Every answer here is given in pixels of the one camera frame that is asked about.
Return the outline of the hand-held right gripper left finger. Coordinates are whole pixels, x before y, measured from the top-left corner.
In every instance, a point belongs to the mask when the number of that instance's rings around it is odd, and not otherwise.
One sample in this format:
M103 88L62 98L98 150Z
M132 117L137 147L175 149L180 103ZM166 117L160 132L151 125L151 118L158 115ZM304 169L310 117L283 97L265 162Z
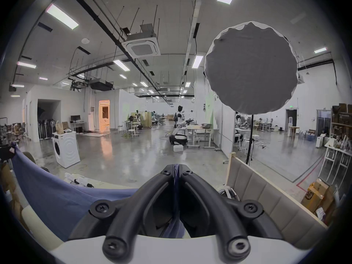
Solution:
M137 235L156 238L179 236L179 165L167 165L132 196L97 200L78 222L68 240L105 236L103 254L125 261Z

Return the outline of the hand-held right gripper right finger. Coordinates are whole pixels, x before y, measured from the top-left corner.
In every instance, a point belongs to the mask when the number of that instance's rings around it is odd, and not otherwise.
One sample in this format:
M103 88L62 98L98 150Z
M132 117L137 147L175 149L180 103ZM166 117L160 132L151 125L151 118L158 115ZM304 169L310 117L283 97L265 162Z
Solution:
M190 169L179 175L179 217L191 238L215 235L225 262L239 262L249 255L248 236L283 240L259 202L222 196Z

